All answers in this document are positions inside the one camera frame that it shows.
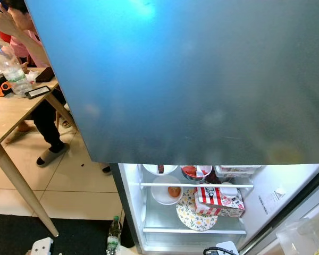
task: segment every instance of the wooden table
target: wooden table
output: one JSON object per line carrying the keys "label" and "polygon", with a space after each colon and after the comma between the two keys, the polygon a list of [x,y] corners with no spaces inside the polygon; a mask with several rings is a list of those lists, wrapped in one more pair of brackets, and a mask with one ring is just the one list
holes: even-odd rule
{"label": "wooden table", "polygon": [[[33,71],[41,72],[44,68],[31,68]],[[58,87],[58,81],[54,77],[50,82],[34,83],[34,88],[47,85],[51,91]],[[75,129],[77,126],[63,105],[51,94],[47,93],[34,99],[22,98],[13,93],[0,97],[0,167],[21,194],[24,200],[35,211],[41,221],[54,235],[58,236],[58,231],[51,219],[46,214],[39,200],[32,192],[19,170],[12,162],[1,142],[22,122],[43,100],[47,100]]]}

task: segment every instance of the smartphone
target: smartphone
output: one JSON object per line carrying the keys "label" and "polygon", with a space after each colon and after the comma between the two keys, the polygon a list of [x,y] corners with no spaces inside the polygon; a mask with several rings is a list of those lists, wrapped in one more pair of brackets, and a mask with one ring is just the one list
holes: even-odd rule
{"label": "smartphone", "polygon": [[36,77],[36,82],[49,82],[54,77],[52,67],[47,67]]}
{"label": "smartphone", "polygon": [[27,96],[28,99],[33,99],[35,97],[39,97],[43,94],[46,94],[50,92],[50,89],[48,86],[43,86],[41,88],[38,88],[38,89],[34,89],[34,90],[30,90],[30,91],[27,91],[25,93],[25,95]]}

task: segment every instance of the water bottle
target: water bottle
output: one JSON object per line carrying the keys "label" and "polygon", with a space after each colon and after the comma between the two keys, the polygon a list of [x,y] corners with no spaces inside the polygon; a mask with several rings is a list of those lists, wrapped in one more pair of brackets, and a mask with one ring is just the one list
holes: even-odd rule
{"label": "water bottle", "polygon": [[19,61],[14,51],[8,43],[0,38],[0,70],[3,72],[7,81],[10,82],[12,90],[17,95],[24,96],[25,92],[32,89],[27,81]]}
{"label": "water bottle", "polygon": [[106,255],[116,255],[120,244],[121,227],[119,217],[113,217],[113,222],[108,230]]}

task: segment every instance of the hand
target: hand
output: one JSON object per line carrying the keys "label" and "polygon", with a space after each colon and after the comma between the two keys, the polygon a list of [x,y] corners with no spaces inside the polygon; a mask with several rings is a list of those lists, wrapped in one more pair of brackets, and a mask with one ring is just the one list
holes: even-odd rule
{"label": "hand", "polygon": [[27,65],[28,65],[28,62],[25,62],[25,63],[20,65],[20,67],[24,73],[29,73],[29,71],[27,70]]}
{"label": "hand", "polygon": [[15,24],[13,17],[0,3],[0,31],[9,35],[15,36],[19,32],[18,26]]}

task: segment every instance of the white bowl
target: white bowl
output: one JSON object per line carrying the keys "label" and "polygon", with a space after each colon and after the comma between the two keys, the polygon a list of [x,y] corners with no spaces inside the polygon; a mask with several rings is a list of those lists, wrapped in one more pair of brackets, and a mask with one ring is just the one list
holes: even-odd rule
{"label": "white bowl", "polygon": [[158,173],[158,165],[145,165],[143,164],[144,168],[151,172],[154,175],[162,176],[166,174],[170,174],[172,171],[174,171],[178,166],[171,166],[171,165],[164,165],[164,172],[163,174]]}
{"label": "white bowl", "polygon": [[[154,179],[153,183],[172,183],[173,185],[169,186],[152,186],[151,187],[151,194],[153,195],[153,198],[158,202],[163,205],[173,205],[180,201],[180,199],[183,196],[183,187],[180,187],[180,181],[170,175],[165,175],[165,176],[159,176],[156,179]],[[181,192],[178,197],[174,198],[170,196],[168,187],[180,187]]]}

